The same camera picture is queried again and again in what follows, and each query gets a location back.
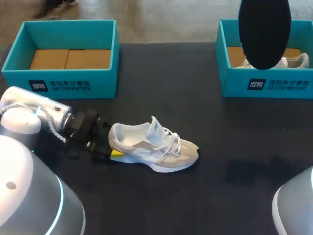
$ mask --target printed logo on box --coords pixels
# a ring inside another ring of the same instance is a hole
[[[33,92],[48,92],[48,87],[43,80],[28,81]]]
[[[266,79],[253,78],[250,79],[247,90],[261,91],[266,83]]]

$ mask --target sneaker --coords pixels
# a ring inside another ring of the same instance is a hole
[[[279,69],[307,69],[309,67],[309,56],[306,53],[302,53],[298,57],[286,58],[282,57],[274,68]],[[251,69],[254,68],[247,59],[244,60],[241,66],[238,68]]]
[[[142,163],[156,172],[168,173],[190,167],[199,157],[199,148],[177,133],[152,122],[138,126],[114,124],[109,132],[109,144],[123,155],[114,161]]]

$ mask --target black table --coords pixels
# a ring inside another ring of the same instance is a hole
[[[41,148],[42,140],[39,157],[84,204],[86,234],[276,235],[274,193],[313,165],[313,102],[222,98],[212,43],[120,51],[115,99],[62,102],[129,125],[156,116],[196,143],[201,159],[161,174],[140,164],[93,164],[86,153],[74,161],[61,145]],[[5,89],[2,80],[0,94]]]

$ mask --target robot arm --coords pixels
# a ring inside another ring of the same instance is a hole
[[[46,129],[66,143],[68,150],[83,147],[104,159],[111,154],[111,124],[95,110],[75,113],[67,105],[18,87],[5,91],[0,110],[0,135],[13,137],[29,149],[36,143],[38,130]]]

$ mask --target shoe sole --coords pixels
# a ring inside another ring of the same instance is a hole
[[[153,164],[151,162],[147,162],[145,160],[138,159],[138,158],[136,158],[134,156],[131,156],[131,155],[122,155],[120,157],[111,158],[111,160],[116,161],[116,162],[120,162],[120,163],[129,163],[129,164],[141,163],[141,164],[145,164],[148,167],[150,167],[152,170],[154,170],[155,172],[159,172],[159,173],[170,173],[170,172],[175,172],[175,171],[179,171],[179,170],[184,170],[184,169],[186,169],[188,167],[191,167],[196,162],[195,161],[193,163],[190,163],[190,164],[184,165],[184,166],[180,166],[180,167],[168,168],[168,167],[161,167],[161,166],[155,165],[155,164]]]

